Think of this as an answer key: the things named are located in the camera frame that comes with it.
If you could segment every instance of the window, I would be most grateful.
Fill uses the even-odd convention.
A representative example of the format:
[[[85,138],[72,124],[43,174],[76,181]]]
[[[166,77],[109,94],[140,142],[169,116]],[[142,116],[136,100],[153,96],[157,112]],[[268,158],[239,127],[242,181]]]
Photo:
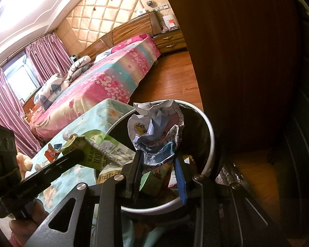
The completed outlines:
[[[23,52],[18,59],[4,68],[4,74],[18,100],[23,104],[40,87],[30,60]]]

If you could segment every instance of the pillow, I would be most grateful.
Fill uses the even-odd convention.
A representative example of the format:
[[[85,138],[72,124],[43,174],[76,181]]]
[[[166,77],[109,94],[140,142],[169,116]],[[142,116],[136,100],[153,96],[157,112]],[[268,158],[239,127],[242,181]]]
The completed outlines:
[[[73,83],[80,75],[84,74],[87,70],[89,70],[92,65],[92,63],[88,63],[82,66],[80,69],[77,69],[70,78],[70,84]]]
[[[123,49],[124,47],[128,46],[131,43],[137,42],[137,41],[142,41],[145,38],[149,37],[150,35],[148,34],[140,34],[134,37],[131,37],[130,39],[119,43],[117,46],[113,47],[111,50],[111,53],[113,54],[114,52],[117,52],[120,49]]]
[[[50,95],[50,97],[41,106],[41,111],[45,112],[54,101],[69,87],[70,83],[68,80],[64,80],[62,84]]]
[[[75,63],[73,63],[69,69],[67,80],[70,80],[72,74],[82,66],[86,65],[87,63],[91,62],[91,58],[89,56],[84,56],[80,59],[78,59]]]
[[[54,93],[63,81],[64,77],[60,73],[56,73],[50,77],[43,87],[36,93],[34,104],[37,107],[41,107],[41,105],[51,96],[52,93]]]
[[[104,51],[103,53],[98,54],[98,55],[96,56],[96,59],[95,59],[94,64],[96,64],[97,62],[101,61],[103,58],[105,58],[105,57],[111,55],[111,50],[112,50],[112,48],[110,48],[110,49]]]

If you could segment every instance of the pink pillow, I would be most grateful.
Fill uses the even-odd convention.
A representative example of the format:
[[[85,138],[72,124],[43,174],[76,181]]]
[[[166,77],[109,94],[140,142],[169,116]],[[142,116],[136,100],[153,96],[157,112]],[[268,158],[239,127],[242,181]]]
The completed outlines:
[[[121,42],[121,43],[117,44],[114,48],[112,48],[111,54],[113,54],[114,52],[117,52],[120,49],[123,49],[124,47],[128,46],[131,43],[134,43],[134,42],[137,42],[137,41],[142,41],[149,36],[150,35],[148,35],[148,34],[139,34],[137,36],[131,37],[130,39],[127,39],[126,41]]]

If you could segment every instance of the hand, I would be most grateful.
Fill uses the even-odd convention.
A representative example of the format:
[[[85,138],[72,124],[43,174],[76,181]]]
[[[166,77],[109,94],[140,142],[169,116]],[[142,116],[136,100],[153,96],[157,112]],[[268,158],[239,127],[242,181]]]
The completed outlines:
[[[9,226],[12,233],[16,236],[19,244],[24,246],[38,226],[49,215],[43,207],[43,203],[39,199],[35,199],[35,204],[31,211],[33,220],[11,220]]]

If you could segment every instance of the nightstand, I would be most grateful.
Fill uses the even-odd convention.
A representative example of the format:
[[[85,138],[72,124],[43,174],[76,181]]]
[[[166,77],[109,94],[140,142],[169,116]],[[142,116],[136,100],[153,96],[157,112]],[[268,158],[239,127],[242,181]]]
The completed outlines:
[[[180,29],[168,31],[164,34],[156,34],[152,38],[161,54],[170,54],[177,50],[186,49],[186,43]]]

